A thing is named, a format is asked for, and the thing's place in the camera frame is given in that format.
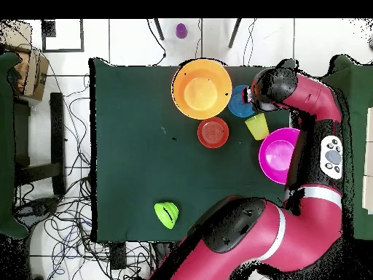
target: yellow cup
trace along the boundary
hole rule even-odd
[[[248,118],[245,121],[245,124],[248,126],[248,129],[257,141],[265,139],[270,134],[263,113]]]

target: white tile floor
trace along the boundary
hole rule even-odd
[[[33,27],[32,44],[42,47],[41,21],[25,20]],[[216,58],[230,66],[243,65],[243,51],[248,39],[248,26],[253,19],[243,19],[238,30],[235,43],[232,49],[228,48],[229,38],[232,33],[235,18],[206,18],[203,19],[203,57]],[[253,30],[253,52],[250,65],[274,66],[284,58],[292,58],[293,55],[293,19],[267,19],[259,18]],[[188,36],[185,39],[178,39],[175,35],[176,25],[184,23],[188,29]],[[66,96],[70,93],[84,90],[88,78],[89,57],[100,57],[115,65],[152,65],[157,63],[163,54],[154,37],[150,33],[146,20],[86,20],[84,19],[84,52],[53,52],[46,53],[51,67],[49,68],[47,84],[45,87],[42,102],[30,100],[32,106],[30,117],[30,157],[31,164],[42,164],[50,162],[50,110],[49,98],[51,92],[58,92],[58,84],[62,93]],[[174,18],[160,19],[165,41],[160,41],[166,49],[167,57],[160,64],[161,66],[177,66],[181,62],[194,58],[197,41],[200,38],[197,18]],[[153,32],[157,34],[154,22],[151,20]],[[314,76],[324,75],[329,67],[329,61],[333,55],[346,53],[360,63],[367,63],[373,59],[373,51],[369,49],[368,40],[372,35],[372,29],[366,26],[363,20],[347,19],[296,19],[295,20],[295,58],[299,61],[299,67],[308,74]],[[63,42],[53,43],[58,46],[65,46]],[[248,64],[251,53],[251,42],[246,50],[246,63]],[[201,48],[198,47],[197,56],[200,56]],[[82,142],[82,151],[90,158],[90,122],[89,122],[89,90],[69,96],[66,103],[72,103],[72,109],[78,117],[81,117],[87,126],[87,135]],[[65,111],[65,122],[67,127],[73,129],[73,123]],[[83,137],[85,127],[75,121],[79,138]],[[68,185],[80,179],[81,171],[87,176],[87,164],[83,163],[83,169],[72,168],[77,154],[76,141],[69,131],[66,131],[66,174]],[[25,193],[30,186],[24,186]],[[30,198],[38,198],[52,194],[51,181],[49,179],[36,182],[36,189],[30,194]],[[74,197],[79,194],[76,186],[67,197]],[[54,237],[56,231],[51,228],[51,223],[46,223],[47,231]],[[41,274],[45,278],[53,270],[52,250],[57,241],[52,239],[44,231],[44,223],[40,223],[31,240],[31,267],[35,274]],[[63,262],[58,273],[51,280],[72,280],[72,274],[76,272],[80,258],[74,257],[74,250],[71,250],[70,259]],[[146,264],[141,265],[141,275],[147,276],[149,268]],[[78,273],[74,280],[109,280],[100,270],[96,261],[89,261],[81,268],[81,276]],[[251,276],[250,280],[263,279],[257,273]]]

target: floor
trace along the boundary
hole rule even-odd
[[[40,20],[25,20],[33,27],[32,45],[42,48],[42,28]],[[204,18],[203,19],[203,57],[216,58],[230,66],[243,65],[243,51],[248,41],[248,27],[253,19],[243,19],[232,49],[228,48],[229,38],[235,25],[235,18]],[[165,40],[160,41],[166,50],[166,58],[161,66],[177,66],[181,62],[194,58],[197,42],[200,38],[198,18],[192,19],[160,19]],[[185,39],[178,39],[175,35],[176,25],[184,23],[188,30]],[[300,69],[313,76],[326,74],[329,61],[336,54],[346,53],[360,63],[368,63],[373,59],[373,50],[369,48],[369,38],[373,33],[372,20],[348,20],[348,19],[265,19],[259,18],[252,31],[253,44],[248,42],[245,65],[250,59],[251,66],[275,66],[284,58],[294,57],[299,61]],[[77,32],[77,20],[56,20],[56,38],[47,38],[47,49],[76,48],[79,47],[79,32]],[[152,65],[157,63],[163,54],[163,50],[155,41],[145,19],[143,20],[83,20],[84,25],[84,52],[46,52],[50,61],[47,84],[44,98],[41,102],[29,100],[31,105],[30,117],[30,157],[31,164],[43,164],[50,162],[50,109],[49,98],[51,92],[68,94],[78,92],[65,97],[66,103],[71,104],[74,113],[80,117],[85,126],[76,121],[76,129],[82,140],[82,151],[90,158],[90,121],[89,121],[89,73],[88,59],[99,57],[114,65]],[[157,29],[151,20],[150,25],[158,37]],[[201,43],[197,49],[197,57],[200,57]],[[73,128],[69,117],[65,117],[66,126]],[[68,186],[83,176],[87,176],[89,169],[87,164],[78,160],[76,140],[70,131],[66,130],[66,180]],[[35,190],[29,194],[30,199],[52,195],[52,186],[49,179],[35,182]],[[31,186],[21,188],[23,193],[29,191]],[[65,202],[73,201],[79,196],[79,185],[67,194]],[[59,211],[67,208],[61,206]],[[90,217],[90,208],[84,207],[83,213]],[[60,236],[52,225],[58,224]],[[31,268],[33,274],[43,275],[46,279],[53,271],[52,256],[56,256],[55,263],[61,254],[58,240],[66,238],[69,233],[67,222],[39,223],[31,239]],[[139,252],[148,255],[138,243],[129,243],[128,248],[133,250],[129,259],[138,262]],[[62,262],[59,270],[50,280],[72,280],[82,264],[82,259],[76,257],[72,249]],[[145,262],[139,261],[141,276],[149,275],[149,267]],[[109,280],[100,269],[106,268],[107,263],[100,265],[92,259],[80,268],[74,280]],[[131,274],[131,269],[113,271],[113,276],[122,278],[125,274]],[[253,273],[250,280],[268,280],[257,273]]]

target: orange bowl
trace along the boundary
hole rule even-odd
[[[232,95],[232,82],[220,63],[197,59],[176,72],[171,94],[183,114],[203,120],[216,116],[227,106]]]

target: pink bowl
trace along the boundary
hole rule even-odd
[[[286,183],[298,135],[298,129],[281,128],[267,136],[260,146],[260,167],[265,176],[278,184]]]

